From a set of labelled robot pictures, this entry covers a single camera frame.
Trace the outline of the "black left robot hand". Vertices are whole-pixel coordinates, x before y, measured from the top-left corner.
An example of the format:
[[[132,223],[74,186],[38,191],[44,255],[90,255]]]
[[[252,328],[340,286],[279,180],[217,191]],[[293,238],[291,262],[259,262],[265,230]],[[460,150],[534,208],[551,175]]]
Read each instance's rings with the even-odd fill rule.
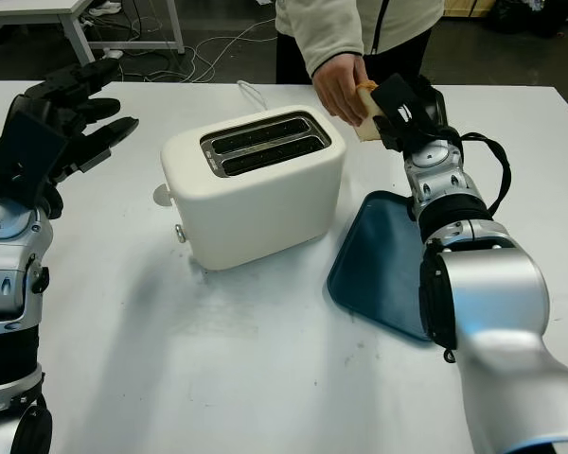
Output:
[[[49,216],[59,217],[62,202],[56,185],[109,158],[111,148],[136,129],[139,120],[126,116],[84,133],[119,112],[118,100],[93,97],[118,69],[115,59],[74,64],[13,99],[5,123],[12,141],[6,164],[11,198],[29,208],[46,202]]]

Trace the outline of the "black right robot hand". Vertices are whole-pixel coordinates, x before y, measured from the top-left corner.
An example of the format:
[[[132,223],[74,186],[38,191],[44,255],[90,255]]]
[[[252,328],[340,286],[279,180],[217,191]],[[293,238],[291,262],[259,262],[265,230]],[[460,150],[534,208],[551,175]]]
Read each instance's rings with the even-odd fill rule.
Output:
[[[445,139],[448,119],[443,95],[423,76],[394,74],[371,94],[380,109],[373,121],[383,144],[405,157]]]

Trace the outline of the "person's right hand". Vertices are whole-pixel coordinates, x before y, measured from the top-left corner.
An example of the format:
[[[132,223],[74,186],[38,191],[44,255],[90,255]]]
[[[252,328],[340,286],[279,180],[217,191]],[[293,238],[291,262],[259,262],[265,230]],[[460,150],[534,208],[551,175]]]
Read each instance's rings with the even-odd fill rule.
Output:
[[[330,115],[356,127],[367,117],[356,87],[367,80],[363,57],[342,53],[330,58],[314,72],[312,85]]]

